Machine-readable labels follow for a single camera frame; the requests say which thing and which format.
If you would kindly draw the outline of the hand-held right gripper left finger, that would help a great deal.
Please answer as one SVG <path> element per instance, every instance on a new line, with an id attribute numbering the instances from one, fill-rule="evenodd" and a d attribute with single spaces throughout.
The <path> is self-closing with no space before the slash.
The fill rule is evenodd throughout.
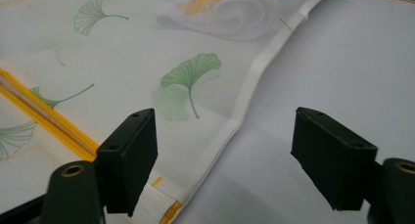
<path id="1" fill-rule="evenodd" d="M 155 110 L 131 114 L 97 150 L 107 213 L 133 215 L 157 157 Z"/>

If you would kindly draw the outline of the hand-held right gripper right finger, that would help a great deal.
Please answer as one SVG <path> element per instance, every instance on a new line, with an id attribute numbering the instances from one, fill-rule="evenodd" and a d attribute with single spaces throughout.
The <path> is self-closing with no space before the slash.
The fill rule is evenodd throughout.
<path id="1" fill-rule="evenodd" d="M 291 155 L 335 210 L 358 210 L 378 148 L 329 115 L 299 107 Z"/>

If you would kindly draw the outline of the white leaf-print cloth yellow trim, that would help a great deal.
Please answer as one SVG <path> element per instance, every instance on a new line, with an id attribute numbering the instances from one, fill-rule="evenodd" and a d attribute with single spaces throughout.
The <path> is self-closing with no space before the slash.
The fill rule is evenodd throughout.
<path id="1" fill-rule="evenodd" d="M 254 89 L 321 0 L 0 0 L 0 88 L 11 74 L 98 146 L 156 113 L 159 156 L 132 216 L 172 224 L 240 129 Z M 75 160 L 0 91 L 0 213 Z"/>

